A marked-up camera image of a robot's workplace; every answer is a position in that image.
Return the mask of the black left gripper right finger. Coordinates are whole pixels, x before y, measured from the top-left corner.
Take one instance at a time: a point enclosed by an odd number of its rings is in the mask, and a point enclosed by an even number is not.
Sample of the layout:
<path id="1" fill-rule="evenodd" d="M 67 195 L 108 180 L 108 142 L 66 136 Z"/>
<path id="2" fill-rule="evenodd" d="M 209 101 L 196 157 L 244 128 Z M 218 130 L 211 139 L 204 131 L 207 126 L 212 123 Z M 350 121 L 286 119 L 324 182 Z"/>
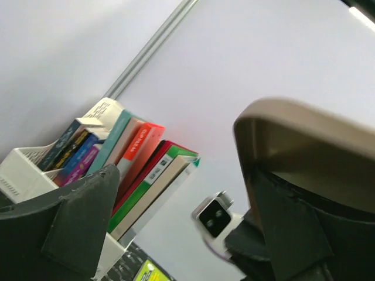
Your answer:
<path id="1" fill-rule="evenodd" d="M 374 214 L 253 168 L 254 192 L 277 280 L 322 268 L 329 280 L 374 280 Z"/>

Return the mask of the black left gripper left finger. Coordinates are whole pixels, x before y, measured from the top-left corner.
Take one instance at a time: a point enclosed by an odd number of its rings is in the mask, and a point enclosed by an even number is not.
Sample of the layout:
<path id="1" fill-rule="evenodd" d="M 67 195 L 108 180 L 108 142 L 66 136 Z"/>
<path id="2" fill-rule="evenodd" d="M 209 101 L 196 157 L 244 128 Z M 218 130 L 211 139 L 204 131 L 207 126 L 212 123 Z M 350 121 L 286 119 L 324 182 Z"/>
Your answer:
<path id="1" fill-rule="evenodd" d="M 108 165 L 74 183 L 1 208 L 1 280 L 95 276 L 120 173 Z"/>

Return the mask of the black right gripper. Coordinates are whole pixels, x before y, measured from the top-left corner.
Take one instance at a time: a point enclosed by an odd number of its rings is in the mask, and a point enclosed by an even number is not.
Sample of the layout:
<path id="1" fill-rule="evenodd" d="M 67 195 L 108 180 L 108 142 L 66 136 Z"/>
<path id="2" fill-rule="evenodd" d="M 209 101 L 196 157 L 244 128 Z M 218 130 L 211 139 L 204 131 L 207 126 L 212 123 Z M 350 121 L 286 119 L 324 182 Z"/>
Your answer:
<path id="1" fill-rule="evenodd" d="M 231 255 L 230 261 L 246 278 L 273 278 L 271 258 L 262 231 L 248 210 L 241 223 L 224 240 Z"/>

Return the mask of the rose gold tin lid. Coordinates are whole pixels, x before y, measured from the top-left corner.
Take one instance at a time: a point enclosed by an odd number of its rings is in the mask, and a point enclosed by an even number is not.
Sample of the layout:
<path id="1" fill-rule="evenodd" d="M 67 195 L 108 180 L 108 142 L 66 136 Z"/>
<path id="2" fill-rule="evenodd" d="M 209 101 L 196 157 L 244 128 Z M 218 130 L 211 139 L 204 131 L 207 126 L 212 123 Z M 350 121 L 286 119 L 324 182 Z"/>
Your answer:
<path id="1" fill-rule="evenodd" d="M 253 167 L 322 197 L 374 211 L 374 129 L 283 98 L 252 102 L 236 119 L 245 182 Z"/>

